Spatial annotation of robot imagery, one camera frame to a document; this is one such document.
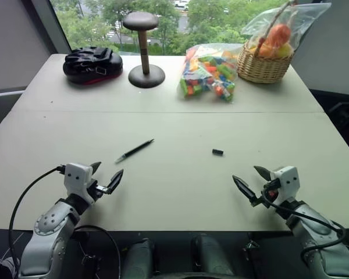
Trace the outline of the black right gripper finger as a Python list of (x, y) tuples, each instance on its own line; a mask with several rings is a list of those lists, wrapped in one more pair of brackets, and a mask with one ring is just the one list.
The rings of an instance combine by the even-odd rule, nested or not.
[(271, 180), (271, 176), (270, 176), (270, 170), (262, 167), (262, 166), (254, 166), (254, 169), (258, 172), (258, 174), (265, 179), (266, 181), (270, 181)]
[(260, 203), (261, 200), (257, 198), (256, 194), (249, 188), (244, 180), (235, 175), (232, 175), (232, 179), (239, 191), (249, 200), (250, 203)]

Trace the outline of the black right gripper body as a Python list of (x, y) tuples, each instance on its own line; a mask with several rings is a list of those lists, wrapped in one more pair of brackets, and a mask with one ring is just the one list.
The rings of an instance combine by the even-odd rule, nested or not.
[(267, 182), (261, 191), (261, 196), (255, 198), (250, 202), (252, 207), (263, 204), (265, 207), (271, 207), (273, 202), (277, 199), (279, 194), (279, 188), (281, 187), (280, 181), (276, 178)]

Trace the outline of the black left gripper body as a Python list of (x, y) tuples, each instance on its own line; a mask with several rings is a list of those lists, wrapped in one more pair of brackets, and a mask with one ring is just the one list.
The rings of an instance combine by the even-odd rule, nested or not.
[(103, 195), (109, 195), (107, 187), (98, 184), (96, 179), (91, 179), (87, 183), (87, 202), (89, 205), (93, 205), (97, 200), (99, 200)]

